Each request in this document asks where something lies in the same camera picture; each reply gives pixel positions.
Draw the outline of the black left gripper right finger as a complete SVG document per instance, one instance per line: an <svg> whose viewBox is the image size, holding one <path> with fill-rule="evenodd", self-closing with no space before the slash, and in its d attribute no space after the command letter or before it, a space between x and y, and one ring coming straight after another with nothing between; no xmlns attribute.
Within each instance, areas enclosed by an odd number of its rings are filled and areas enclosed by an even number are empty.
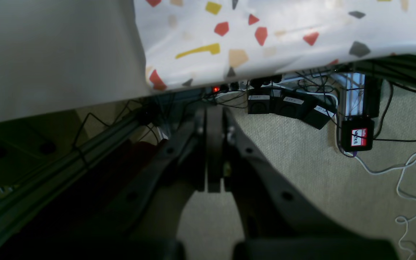
<svg viewBox="0 0 416 260"><path fill-rule="evenodd" d="M396 260L386 240L345 229L308 201L241 130L228 108L213 109L213 161L224 175L245 239L234 260Z"/></svg>

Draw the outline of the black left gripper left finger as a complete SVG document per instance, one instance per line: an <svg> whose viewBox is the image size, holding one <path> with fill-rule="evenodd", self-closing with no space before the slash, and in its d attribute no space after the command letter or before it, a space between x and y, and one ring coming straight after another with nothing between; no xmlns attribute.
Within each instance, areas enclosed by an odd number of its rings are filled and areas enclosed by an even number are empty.
<svg viewBox="0 0 416 260"><path fill-rule="evenodd" d="M204 189L207 110L199 109L172 139L141 155L119 146L91 172L63 186L36 217L0 246L0 260L183 260L170 214L188 197L171 185ZM153 235L168 231L169 235Z"/></svg>

